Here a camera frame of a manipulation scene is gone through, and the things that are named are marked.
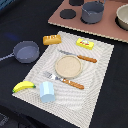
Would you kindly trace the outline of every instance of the knife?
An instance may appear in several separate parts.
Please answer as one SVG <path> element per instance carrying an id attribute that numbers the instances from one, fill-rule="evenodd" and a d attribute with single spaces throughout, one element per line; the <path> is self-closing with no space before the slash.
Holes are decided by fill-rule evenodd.
<path id="1" fill-rule="evenodd" d="M 89 57 L 86 57 L 86 56 L 76 55 L 76 54 L 65 52 L 65 51 L 62 51 L 62 50 L 58 50 L 58 51 L 61 52 L 61 53 L 66 54 L 66 55 L 74 55 L 74 56 L 77 56 L 79 59 L 82 59 L 82 60 L 90 61 L 90 62 L 93 62 L 93 63 L 96 63 L 97 62 L 96 59 L 89 58 Z"/>

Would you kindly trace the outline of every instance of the gray pot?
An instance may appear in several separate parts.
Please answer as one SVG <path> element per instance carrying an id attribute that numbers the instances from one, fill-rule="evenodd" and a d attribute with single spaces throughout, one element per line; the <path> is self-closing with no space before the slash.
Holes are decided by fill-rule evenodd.
<path id="1" fill-rule="evenodd" d="M 82 19 L 89 23 L 97 23 L 102 19 L 104 11 L 104 3 L 101 3 L 100 0 L 87 2 L 82 7 Z"/>

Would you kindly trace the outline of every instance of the placemat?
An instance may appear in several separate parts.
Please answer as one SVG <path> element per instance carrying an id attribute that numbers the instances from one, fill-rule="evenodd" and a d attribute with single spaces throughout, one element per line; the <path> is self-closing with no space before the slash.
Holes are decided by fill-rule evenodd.
<path id="1" fill-rule="evenodd" d="M 80 128 L 87 128 L 91 122 L 114 46 L 62 31 L 59 31 L 58 34 L 61 35 L 62 43 L 48 46 L 44 54 L 24 79 L 33 82 L 36 85 L 36 89 L 25 89 L 12 95 Z M 76 46 L 75 43 L 78 38 L 93 41 L 94 48 L 88 50 Z M 55 62 L 60 57 L 64 56 L 58 49 L 97 59 L 97 63 L 81 60 L 83 64 L 83 72 L 77 78 L 71 79 L 74 82 L 84 85 L 84 90 L 77 89 L 60 81 L 54 81 L 43 76 L 44 71 L 56 74 L 54 69 Z M 39 85 L 44 81 L 53 83 L 55 102 L 41 102 Z"/>

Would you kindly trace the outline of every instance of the table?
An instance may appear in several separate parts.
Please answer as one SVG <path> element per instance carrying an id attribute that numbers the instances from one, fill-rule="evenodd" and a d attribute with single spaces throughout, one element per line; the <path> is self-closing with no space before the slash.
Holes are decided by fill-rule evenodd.
<path id="1" fill-rule="evenodd" d="M 128 127 L 128 44 L 48 24 L 49 17 L 63 0 L 17 0 L 0 13 L 0 57 L 13 51 L 21 41 L 34 41 L 40 56 L 47 46 L 43 36 L 64 31 L 114 45 L 90 128 Z M 51 128 L 77 128 L 59 117 L 12 96 L 13 87 L 21 82 L 36 61 L 21 64 L 14 57 L 0 62 L 0 105 L 30 116 Z"/>

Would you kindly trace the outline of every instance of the orange object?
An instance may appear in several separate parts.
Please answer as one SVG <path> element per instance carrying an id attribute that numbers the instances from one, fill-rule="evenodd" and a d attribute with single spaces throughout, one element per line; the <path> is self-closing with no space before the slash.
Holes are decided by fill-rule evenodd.
<path id="1" fill-rule="evenodd" d="M 86 56 L 77 56 L 79 59 L 83 59 L 83 60 L 86 60 L 86 61 L 90 61 L 90 62 L 93 62 L 93 63 L 96 63 L 97 60 L 96 59 L 93 59 L 93 58 L 89 58 L 89 57 L 86 57 Z"/>
<path id="2" fill-rule="evenodd" d="M 61 43 L 61 36 L 60 35 L 50 35 L 43 37 L 43 44 L 44 45 L 51 45 L 51 44 L 59 44 Z"/>
<path id="3" fill-rule="evenodd" d="M 77 84 L 77 83 L 72 82 L 72 81 L 70 81 L 70 80 L 63 79 L 63 82 L 66 83 L 66 84 L 68 84 L 68 85 L 74 86 L 74 87 L 76 87 L 76 88 L 84 89 L 84 86 L 83 86 L 83 85 Z"/>

